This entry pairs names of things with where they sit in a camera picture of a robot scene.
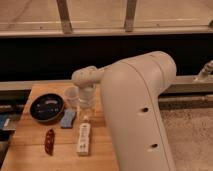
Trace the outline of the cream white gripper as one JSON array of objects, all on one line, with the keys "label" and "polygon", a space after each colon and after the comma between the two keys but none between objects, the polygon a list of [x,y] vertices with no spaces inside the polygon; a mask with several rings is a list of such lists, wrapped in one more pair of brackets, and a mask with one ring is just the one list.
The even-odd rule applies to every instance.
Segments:
[{"label": "cream white gripper", "polygon": [[92,108],[95,104],[95,87],[79,87],[78,104],[81,109]]}]

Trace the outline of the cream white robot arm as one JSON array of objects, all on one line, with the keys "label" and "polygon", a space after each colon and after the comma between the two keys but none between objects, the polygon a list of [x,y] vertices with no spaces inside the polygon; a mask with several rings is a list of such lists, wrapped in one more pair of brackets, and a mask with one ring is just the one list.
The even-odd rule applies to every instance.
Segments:
[{"label": "cream white robot arm", "polygon": [[162,51],[122,59],[100,69],[89,66],[72,74],[84,105],[89,100],[86,89],[100,85],[120,171],[176,171],[158,103],[158,96],[175,78],[176,64]]}]

